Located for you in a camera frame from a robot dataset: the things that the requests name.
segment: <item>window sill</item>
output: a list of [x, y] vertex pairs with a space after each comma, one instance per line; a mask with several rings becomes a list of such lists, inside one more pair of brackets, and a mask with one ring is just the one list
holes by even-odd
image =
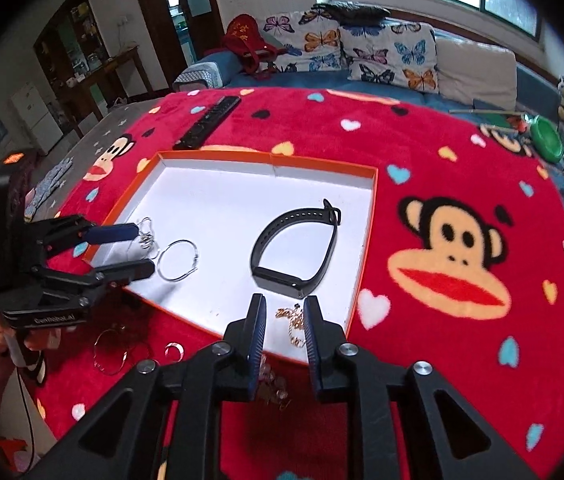
[[542, 42], [508, 26], [499, 19], [478, 9], [452, 0], [343, 0], [377, 4], [395, 10], [413, 12], [442, 22], [464, 28], [475, 34], [489, 38], [517, 54], [520, 54], [540, 67], [546, 66], [546, 55]]

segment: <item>pink butterfly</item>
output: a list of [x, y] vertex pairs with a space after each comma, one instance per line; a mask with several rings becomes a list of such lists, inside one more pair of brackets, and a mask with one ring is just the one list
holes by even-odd
[[278, 32], [281, 34], [283, 30], [286, 32], [295, 32], [291, 27], [291, 19], [288, 16], [270, 16], [264, 25], [264, 32], [273, 31], [275, 36]]
[[374, 50], [373, 47], [369, 47], [370, 51], [365, 52], [364, 50], [360, 50], [359, 48], [354, 48], [353, 50], [357, 54], [358, 57], [362, 59], [367, 59], [369, 61], [375, 61], [376, 63], [380, 63], [383, 65], [388, 64], [386, 60], [386, 55], [389, 53], [388, 48], [381, 48], [380, 50]]

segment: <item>remote control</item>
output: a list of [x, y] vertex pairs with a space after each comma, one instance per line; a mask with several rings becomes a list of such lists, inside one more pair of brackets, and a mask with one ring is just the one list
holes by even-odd
[[222, 124], [241, 98], [225, 96], [214, 104], [174, 145], [174, 150], [196, 150]]

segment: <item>orange butterfly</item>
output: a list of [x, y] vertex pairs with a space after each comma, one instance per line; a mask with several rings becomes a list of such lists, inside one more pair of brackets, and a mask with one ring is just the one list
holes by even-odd
[[421, 90], [425, 92], [427, 87], [431, 90], [435, 90], [437, 87], [436, 77], [431, 69], [427, 70], [424, 74], [418, 74], [408, 68], [403, 69], [402, 72], [404, 72], [404, 75], [409, 80], [409, 88], [411, 90]]
[[306, 52], [313, 52], [313, 50], [322, 45], [339, 46], [339, 30], [328, 30], [324, 34], [319, 32], [319, 36], [309, 32], [304, 37], [304, 40], [306, 41], [304, 45]]

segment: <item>red lips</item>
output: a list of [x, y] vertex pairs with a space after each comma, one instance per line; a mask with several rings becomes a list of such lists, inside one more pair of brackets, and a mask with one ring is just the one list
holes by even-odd
[[427, 270], [400, 269], [401, 272], [418, 285], [425, 286], [451, 300], [470, 301], [485, 306], [504, 306], [504, 302], [471, 282], [454, 278], [442, 272]]
[[106, 170], [104, 170], [103, 168], [100, 168], [99, 166], [91, 166], [90, 169], [88, 170], [88, 172], [91, 175], [105, 175], [106, 174]]

